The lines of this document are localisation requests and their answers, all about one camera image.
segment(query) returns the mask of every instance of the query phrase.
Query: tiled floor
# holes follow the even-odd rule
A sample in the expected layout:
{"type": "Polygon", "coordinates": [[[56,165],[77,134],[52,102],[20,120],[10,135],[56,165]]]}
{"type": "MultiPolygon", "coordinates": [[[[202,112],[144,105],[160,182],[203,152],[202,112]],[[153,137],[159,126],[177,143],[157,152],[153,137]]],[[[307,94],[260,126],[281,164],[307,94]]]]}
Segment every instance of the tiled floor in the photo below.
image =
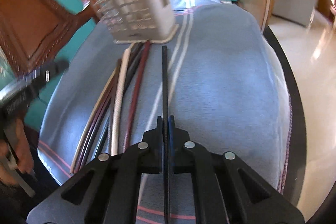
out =
{"type": "Polygon", "coordinates": [[[336,31],[319,13],[310,28],[272,17],[293,70],[306,120],[307,165],[298,208],[307,221],[336,180],[336,31]]]}

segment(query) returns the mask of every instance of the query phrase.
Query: wooden chair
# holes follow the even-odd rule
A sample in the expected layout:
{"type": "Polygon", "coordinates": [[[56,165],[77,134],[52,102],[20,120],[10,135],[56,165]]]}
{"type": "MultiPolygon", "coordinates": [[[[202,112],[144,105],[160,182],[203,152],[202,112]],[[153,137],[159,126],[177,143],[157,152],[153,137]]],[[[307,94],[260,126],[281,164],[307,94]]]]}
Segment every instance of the wooden chair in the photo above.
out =
{"type": "Polygon", "coordinates": [[[0,0],[0,46],[16,75],[52,60],[95,13],[77,15],[55,0],[0,0]]]}

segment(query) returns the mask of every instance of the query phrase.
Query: red stripe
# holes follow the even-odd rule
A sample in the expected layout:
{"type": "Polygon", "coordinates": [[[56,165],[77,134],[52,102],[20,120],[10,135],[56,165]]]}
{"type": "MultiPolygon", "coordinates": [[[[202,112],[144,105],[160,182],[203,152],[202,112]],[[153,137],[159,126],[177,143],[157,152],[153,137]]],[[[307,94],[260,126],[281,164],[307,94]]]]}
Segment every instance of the red stripe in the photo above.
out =
{"type": "Polygon", "coordinates": [[[42,148],[39,148],[39,150],[46,155],[68,178],[71,178],[71,175],[69,175],[64,169],[51,157],[47,154],[46,151],[44,151],[42,148]]]}
{"type": "Polygon", "coordinates": [[[153,220],[149,220],[149,219],[143,218],[143,217],[141,217],[141,216],[137,216],[136,218],[137,218],[138,220],[142,220],[143,222],[150,223],[150,224],[161,224],[161,223],[159,223],[159,222],[155,222],[155,221],[153,221],[153,220]]]}
{"type": "Polygon", "coordinates": [[[53,153],[66,167],[70,169],[70,165],[68,165],[64,159],[62,159],[56,152],[54,152],[47,144],[39,140],[39,143],[44,145],[51,153],[53,153]]]}
{"type": "MultiPolygon", "coordinates": [[[[154,215],[159,215],[159,216],[164,216],[164,212],[160,212],[157,210],[152,210],[152,209],[148,209],[142,206],[138,206],[138,210],[144,211],[146,213],[151,213],[154,215]]],[[[196,220],[195,216],[180,216],[180,215],[174,215],[174,214],[170,214],[171,218],[177,218],[177,219],[188,219],[188,220],[196,220]]]]}

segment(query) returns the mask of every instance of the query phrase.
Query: basket base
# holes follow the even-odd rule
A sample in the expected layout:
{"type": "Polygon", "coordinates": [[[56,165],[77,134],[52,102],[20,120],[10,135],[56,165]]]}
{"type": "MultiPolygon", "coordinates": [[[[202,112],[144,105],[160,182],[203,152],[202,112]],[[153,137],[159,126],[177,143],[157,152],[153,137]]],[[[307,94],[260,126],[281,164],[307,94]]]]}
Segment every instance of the basket base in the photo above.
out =
{"type": "MultiPolygon", "coordinates": [[[[176,34],[177,29],[179,28],[178,24],[175,24],[175,26],[173,26],[169,36],[167,39],[165,40],[151,40],[151,43],[153,44],[164,44],[169,42],[170,40],[172,40],[172,38],[174,37],[174,35],[176,34]]],[[[131,44],[131,43],[140,43],[143,42],[143,40],[114,40],[114,42],[116,44],[131,44]]]]}

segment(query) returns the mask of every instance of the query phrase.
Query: triangular cutout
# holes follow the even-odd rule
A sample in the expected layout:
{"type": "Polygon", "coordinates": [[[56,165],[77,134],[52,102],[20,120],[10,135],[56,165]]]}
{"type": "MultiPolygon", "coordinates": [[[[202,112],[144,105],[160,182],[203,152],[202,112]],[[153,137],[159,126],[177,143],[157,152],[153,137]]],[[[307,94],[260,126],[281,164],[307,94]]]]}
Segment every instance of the triangular cutout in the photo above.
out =
{"type": "Polygon", "coordinates": [[[251,178],[249,174],[246,173],[246,171],[243,169],[238,169],[238,173],[253,204],[270,198],[270,194],[258,182],[253,180],[253,178],[251,178]]]}
{"type": "Polygon", "coordinates": [[[94,171],[90,171],[85,174],[74,186],[62,193],[62,198],[74,205],[80,205],[94,173],[94,171]]]}

